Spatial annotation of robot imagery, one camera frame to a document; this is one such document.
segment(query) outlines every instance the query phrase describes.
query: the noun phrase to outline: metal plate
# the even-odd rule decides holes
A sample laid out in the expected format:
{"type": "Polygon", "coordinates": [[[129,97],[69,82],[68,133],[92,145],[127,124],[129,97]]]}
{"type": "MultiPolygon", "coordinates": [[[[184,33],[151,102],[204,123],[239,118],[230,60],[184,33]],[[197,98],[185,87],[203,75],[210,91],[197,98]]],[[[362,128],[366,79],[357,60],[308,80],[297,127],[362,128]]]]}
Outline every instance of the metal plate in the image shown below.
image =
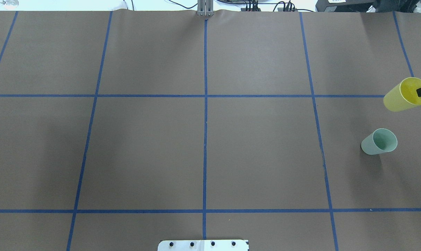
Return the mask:
{"type": "Polygon", "coordinates": [[[248,240],[182,240],[161,241],[158,251],[249,251],[248,240]]]}

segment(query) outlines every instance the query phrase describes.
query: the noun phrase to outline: cable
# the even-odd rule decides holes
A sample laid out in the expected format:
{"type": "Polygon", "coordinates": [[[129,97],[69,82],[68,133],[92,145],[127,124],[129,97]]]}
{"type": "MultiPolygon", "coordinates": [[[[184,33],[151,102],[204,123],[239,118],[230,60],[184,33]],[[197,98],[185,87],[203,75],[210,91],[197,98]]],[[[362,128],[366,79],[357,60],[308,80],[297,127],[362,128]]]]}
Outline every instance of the cable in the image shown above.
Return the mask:
{"type": "Polygon", "coordinates": [[[352,10],[353,12],[360,12],[360,11],[354,10],[354,9],[352,9],[352,8],[350,8],[350,7],[348,7],[348,9],[349,9],[349,10],[352,10]]]}
{"type": "MultiPolygon", "coordinates": [[[[217,2],[220,2],[220,3],[227,3],[228,5],[242,5],[242,4],[244,4],[244,3],[231,3],[231,2],[225,2],[225,1],[221,1],[221,0],[217,0],[217,2]]],[[[275,5],[275,3],[257,3],[257,5],[275,5]]]]}
{"type": "Polygon", "coordinates": [[[181,4],[177,3],[177,2],[173,2],[172,0],[169,0],[169,2],[172,2],[172,3],[176,4],[176,5],[179,5],[179,6],[183,7],[183,8],[186,8],[186,9],[191,9],[191,8],[193,8],[193,7],[195,7],[195,6],[198,5],[198,3],[196,3],[196,5],[193,5],[192,7],[185,7],[184,5],[181,5],[181,4]]]}
{"type": "Polygon", "coordinates": [[[258,0],[249,0],[249,8],[247,8],[246,11],[260,11],[260,8],[258,7],[258,0]]]}
{"type": "Polygon", "coordinates": [[[311,11],[311,12],[315,12],[315,11],[313,11],[313,10],[310,10],[310,9],[293,9],[293,10],[290,10],[290,11],[295,11],[295,10],[306,10],[306,11],[311,11]]]}
{"type": "Polygon", "coordinates": [[[289,2],[287,3],[285,9],[283,11],[291,11],[295,9],[295,4],[291,3],[291,1],[289,0],[289,2]]]}

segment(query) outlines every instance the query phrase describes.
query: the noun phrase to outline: yellow cup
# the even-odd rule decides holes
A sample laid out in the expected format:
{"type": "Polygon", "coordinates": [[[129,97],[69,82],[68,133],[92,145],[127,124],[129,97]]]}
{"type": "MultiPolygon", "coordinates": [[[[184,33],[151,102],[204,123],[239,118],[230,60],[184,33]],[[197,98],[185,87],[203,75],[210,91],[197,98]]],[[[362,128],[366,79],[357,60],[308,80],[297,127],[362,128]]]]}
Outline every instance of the yellow cup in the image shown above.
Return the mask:
{"type": "Polygon", "coordinates": [[[421,79],[406,78],[384,97],[384,105],[392,112],[400,112],[421,105],[416,89],[421,88],[421,79]]]}

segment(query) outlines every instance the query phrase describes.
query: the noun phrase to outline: plastic cup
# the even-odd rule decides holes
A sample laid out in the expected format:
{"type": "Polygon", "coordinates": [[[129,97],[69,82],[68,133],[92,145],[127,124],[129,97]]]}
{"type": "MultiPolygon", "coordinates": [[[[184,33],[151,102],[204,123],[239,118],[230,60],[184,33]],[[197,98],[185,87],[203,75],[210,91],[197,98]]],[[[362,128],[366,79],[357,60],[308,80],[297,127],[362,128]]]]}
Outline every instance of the plastic cup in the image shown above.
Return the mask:
{"type": "Polygon", "coordinates": [[[421,79],[406,78],[384,97],[384,105],[392,112],[400,112],[421,105],[416,89],[421,88],[421,79]]]}
{"type": "Polygon", "coordinates": [[[398,146],[395,134],[385,128],[379,128],[368,135],[360,144],[362,150],[369,155],[391,152],[398,146]]]}
{"type": "Polygon", "coordinates": [[[18,0],[6,0],[5,1],[5,9],[13,10],[18,7],[18,0]]]}

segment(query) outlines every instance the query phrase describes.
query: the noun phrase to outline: light green cup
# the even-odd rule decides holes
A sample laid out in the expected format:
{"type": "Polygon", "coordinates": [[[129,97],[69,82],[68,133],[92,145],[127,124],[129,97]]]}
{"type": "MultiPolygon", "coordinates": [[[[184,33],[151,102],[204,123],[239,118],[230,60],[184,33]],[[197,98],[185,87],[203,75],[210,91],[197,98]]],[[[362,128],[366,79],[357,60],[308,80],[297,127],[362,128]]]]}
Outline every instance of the light green cup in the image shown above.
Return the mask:
{"type": "Polygon", "coordinates": [[[398,146],[395,134],[385,128],[379,128],[368,135],[360,144],[362,150],[369,155],[391,152],[398,146]]]}

